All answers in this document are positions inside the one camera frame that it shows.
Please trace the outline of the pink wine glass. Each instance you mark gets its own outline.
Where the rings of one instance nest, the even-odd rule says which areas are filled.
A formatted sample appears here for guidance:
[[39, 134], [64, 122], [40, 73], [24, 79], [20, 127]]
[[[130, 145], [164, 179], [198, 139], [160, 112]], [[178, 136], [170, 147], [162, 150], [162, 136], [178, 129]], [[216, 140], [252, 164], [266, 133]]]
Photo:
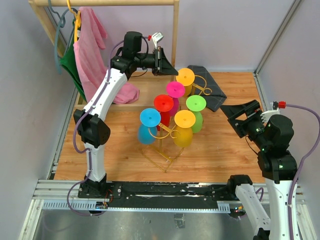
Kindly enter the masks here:
[[172, 81], [167, 84], [166, 92], [173, 99], [173, 107], [169, 111], [169, 115], [173, 117], [179, 109], [179, 98], [185, 94], [185, 87], [180, 82]]

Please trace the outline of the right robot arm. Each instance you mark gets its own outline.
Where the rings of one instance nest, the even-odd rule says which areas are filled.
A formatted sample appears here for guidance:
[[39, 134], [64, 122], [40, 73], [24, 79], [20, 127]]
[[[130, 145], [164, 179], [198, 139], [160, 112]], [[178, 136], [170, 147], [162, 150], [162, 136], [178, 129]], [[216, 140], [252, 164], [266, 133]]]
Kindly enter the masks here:
[[286, 102], [275, 101], [272, 110], [263, 112], [257, 100], [220, 108], [240, 138], [248, 137], [259, 149], [257, 163], [265, 179], [270, 213], [256, 195], [248, 175], [231, 175], [226, 193], [240, 200], [253, 229], [254, 240], [299, 240], [293, 182], [298, 167], [288, 151], [294, 136], [292, 121], [280, 113]]

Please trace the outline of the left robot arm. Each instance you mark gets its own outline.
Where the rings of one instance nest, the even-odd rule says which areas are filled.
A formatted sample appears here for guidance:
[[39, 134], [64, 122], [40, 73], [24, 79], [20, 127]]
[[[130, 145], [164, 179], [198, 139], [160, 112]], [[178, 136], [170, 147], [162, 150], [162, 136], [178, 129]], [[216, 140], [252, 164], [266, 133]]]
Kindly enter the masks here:
[[132, 74], [141, 68], [150, 69], [154, 76], [178, 75], [164, 49], [158, 45], [163, 37], [161, 32], [144, 36], [128, 31], [110, 51], [108, 69], [98, 90], [82, 110], [74, 112], [73, 135], [79, 135], [84, 144], [83, 150], [77, 148], [76, 151], [85, 153], [87, 160], [84, 180], [77, 183], [79, 198], [103, 198], [109, 191], [111, 185], [107, 182], [104, 153], [111, 130], [105, 119], [116, 95]]

